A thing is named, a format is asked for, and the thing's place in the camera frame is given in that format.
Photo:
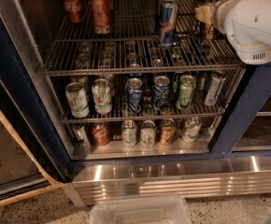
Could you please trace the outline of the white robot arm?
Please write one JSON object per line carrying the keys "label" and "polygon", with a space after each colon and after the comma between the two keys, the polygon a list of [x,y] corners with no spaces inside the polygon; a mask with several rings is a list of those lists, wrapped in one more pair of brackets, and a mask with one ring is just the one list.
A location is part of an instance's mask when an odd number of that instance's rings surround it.
{"label": "white robot arm", "polygon": [[197,20],[226,35],[243,63],[271,62],[271,0],[219,0],[194,12]]}

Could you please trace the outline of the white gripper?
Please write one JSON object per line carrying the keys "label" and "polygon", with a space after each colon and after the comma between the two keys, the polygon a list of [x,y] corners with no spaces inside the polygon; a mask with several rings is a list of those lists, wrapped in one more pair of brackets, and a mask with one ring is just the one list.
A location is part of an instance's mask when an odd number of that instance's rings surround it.
{"label": "white gripper", "polygon": [[219,0],[213,4],[205,4],[194,9],[195,18],[206,24],[213,23],[222,34],[227,34],[227,25],[232,23],[234,8],[241,0]]}

